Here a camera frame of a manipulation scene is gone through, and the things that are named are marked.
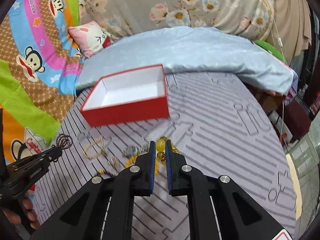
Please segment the green plastic object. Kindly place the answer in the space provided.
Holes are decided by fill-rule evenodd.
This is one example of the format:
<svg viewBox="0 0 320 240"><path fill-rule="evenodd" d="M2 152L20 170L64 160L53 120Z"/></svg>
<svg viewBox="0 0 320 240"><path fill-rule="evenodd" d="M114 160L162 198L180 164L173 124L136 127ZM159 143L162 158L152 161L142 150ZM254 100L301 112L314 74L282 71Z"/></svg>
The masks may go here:
<svg viewBox="0 0 320 240"><path fill-rule="evenodd" d="M261 48L263 48L265 51L282 61L283 63L287 64L287 61L285 60L285 57L283 57L282 53L278 51L274 46L269 44L268 42L258 40L255 41L255 44Z"/></svg>

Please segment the beige curtain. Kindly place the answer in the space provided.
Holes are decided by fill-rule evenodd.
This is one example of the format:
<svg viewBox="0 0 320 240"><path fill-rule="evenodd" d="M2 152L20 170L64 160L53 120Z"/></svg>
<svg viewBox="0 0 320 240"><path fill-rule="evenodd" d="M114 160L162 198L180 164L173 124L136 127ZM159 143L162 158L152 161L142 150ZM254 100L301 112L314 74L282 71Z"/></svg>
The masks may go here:
<svg viewBox="0 0 320 240"><path fill-rule="evenodd" d="M274 0L274 19L266 42L283 51L291 63L312 43L309 5L306 0Z"/></svg>

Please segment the grey striped bed sheet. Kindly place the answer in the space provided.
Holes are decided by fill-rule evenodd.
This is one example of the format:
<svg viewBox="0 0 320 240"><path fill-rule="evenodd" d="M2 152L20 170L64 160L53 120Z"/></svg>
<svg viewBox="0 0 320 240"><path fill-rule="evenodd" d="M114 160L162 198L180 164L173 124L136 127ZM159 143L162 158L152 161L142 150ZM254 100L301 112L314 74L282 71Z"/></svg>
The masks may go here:
<svg viewBox="0 0 320 240"><path fill-rule="evenodd" d="M91 127L80 108L83 90L59 132L72 137L36 184L41 223L99 172L125 168L127 146L167 137L186 162L211 177L228 175L290 234L296 229L296 194L287 159L264 110L233 74L167 75L170 118Z"/></svg>

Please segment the grey floral blanket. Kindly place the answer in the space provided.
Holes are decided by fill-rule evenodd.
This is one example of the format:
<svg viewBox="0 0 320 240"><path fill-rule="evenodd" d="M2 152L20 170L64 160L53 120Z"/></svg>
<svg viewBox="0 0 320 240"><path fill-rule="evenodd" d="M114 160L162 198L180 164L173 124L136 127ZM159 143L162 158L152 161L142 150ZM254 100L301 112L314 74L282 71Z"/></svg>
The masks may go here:
<svg viewBox="0 0 320 240"><path fill-rule="evenodd" d="M274 0L78 0L80 23L97 22L114 37L150 30L216 27L252 41L268 37Z"/></svg>

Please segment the silver wrist watch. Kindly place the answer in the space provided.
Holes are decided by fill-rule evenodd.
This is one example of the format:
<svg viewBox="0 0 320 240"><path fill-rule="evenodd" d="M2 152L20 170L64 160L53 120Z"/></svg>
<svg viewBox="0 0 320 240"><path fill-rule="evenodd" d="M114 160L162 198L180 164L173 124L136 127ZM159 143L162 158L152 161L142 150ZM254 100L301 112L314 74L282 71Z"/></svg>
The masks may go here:
<svg viewBox="0 0 320 240"><path fill-rule="evenodd" d="M149 151L149 145L144 144L142 146L127 146L125 149L121 151L122 156L124 157L132 157L140 154L147 153Z"/></svg>

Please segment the light blue quilt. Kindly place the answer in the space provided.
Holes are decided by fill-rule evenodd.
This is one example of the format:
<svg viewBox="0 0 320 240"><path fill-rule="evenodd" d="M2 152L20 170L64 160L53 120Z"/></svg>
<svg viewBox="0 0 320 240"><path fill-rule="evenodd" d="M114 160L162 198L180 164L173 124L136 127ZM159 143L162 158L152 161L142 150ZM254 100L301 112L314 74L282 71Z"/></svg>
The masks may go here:
<svg viewBox="0 0 320 240"><path fill-rule="evenodd" d="M102 76L161 64L167 74L233 73L254 87L287 95L297 90L298 75L250 40L214 27L163 28L127 36L102 49L84 65L76 90L93 86Z"/></svg>

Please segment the pink bunny pillow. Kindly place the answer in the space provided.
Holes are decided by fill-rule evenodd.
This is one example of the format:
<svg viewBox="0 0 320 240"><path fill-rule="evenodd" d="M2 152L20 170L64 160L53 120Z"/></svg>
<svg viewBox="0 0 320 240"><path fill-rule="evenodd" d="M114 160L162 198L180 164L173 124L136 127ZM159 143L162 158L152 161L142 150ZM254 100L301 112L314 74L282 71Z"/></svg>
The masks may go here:
<svg viewBox="0 0 320 240"><path fill-rule="evenodd" d="M111 34L95 21L69 27L68 32L87 59L113 43Z"/></svg>

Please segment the colourful monkey cartoon blanket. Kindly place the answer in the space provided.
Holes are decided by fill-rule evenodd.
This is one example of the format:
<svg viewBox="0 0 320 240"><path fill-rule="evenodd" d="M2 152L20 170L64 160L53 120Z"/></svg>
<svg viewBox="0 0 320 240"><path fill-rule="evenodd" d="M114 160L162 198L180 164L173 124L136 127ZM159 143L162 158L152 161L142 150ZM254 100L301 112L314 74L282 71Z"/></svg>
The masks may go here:
<svg viewBox="0 0 320 240"><path fill-rule="evenodd" d="M83 65L68 28L78 0L16 0L1 22L1 122L7 164L48 148Z"/></svg>

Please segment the red white cardboard box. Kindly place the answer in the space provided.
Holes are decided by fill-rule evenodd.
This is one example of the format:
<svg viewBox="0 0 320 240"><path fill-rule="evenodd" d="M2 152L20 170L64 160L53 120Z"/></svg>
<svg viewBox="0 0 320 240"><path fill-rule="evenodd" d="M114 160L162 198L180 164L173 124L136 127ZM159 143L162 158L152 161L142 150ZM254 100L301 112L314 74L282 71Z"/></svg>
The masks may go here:
<svg viewBox="0 0 320 240"><path fill-rule="evenodd" d="M133 68L99 79L80 112L90 126L168 118L164 68Z"/></svg>

